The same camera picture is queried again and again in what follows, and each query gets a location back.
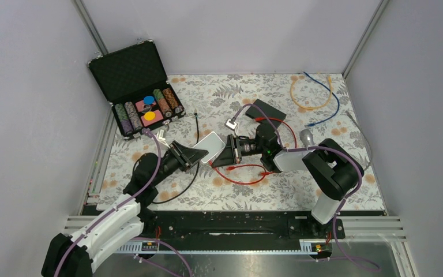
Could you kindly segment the white router box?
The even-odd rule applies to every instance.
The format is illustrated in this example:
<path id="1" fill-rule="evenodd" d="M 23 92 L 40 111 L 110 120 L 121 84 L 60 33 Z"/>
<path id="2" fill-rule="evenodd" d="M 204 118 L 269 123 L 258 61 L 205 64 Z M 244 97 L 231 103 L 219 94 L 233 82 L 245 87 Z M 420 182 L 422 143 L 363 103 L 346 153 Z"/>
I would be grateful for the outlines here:
<path id="1" fill-rule="evenodd" d="M 225 146 L 225 142 L 216 132 L 210 132 L 207 136 L 195 144 L 193 148 L 208 151 L 208 154 L 200 160 L 201 163 L 206 164 L 221 153 Z"/>

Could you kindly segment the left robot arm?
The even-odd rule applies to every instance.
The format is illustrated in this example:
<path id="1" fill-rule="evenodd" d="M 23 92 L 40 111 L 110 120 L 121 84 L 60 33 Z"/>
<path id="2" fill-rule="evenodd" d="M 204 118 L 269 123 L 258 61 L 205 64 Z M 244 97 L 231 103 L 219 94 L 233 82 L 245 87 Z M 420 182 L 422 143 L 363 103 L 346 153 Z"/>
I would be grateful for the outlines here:
<path id="1" fill-rule="evenodd" d="M 130 182 L 110 208 L 78 231 L 59 233 L 51 240 L 42 276 L 92 276 L 127 241 L 155 232 L 155 216 L 147 209 L 157 195 L 155 186 L 177 170 L 187 171 L 209 154 L 177 141 L 165 154 L 160 150 L 136 161 Z"/>

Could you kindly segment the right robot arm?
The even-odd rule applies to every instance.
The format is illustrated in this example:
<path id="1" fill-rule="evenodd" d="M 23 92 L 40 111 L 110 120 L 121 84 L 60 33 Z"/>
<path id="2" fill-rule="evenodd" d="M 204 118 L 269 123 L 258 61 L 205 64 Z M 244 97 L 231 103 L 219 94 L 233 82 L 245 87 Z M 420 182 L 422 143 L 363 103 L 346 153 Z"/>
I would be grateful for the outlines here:
<path id="1" fill-rule="evenodd" d="M 358 162 L 330 138 L 318 145 L 309 143 L 303 148 L 284 148 L 275 128 L 260 124 L 253 138 L 227 137 L 226 146 L 211 167 L 234 166 L 245 156 L 259 155 L 263 168 L 269 173 L 308 171 L 322 194 L 311 209 L 308 230 L 312 236 L 323 237 L 331 229 L 330 221 L 341 209 L 350 190 L 361 184 L 364 174 Z"/>

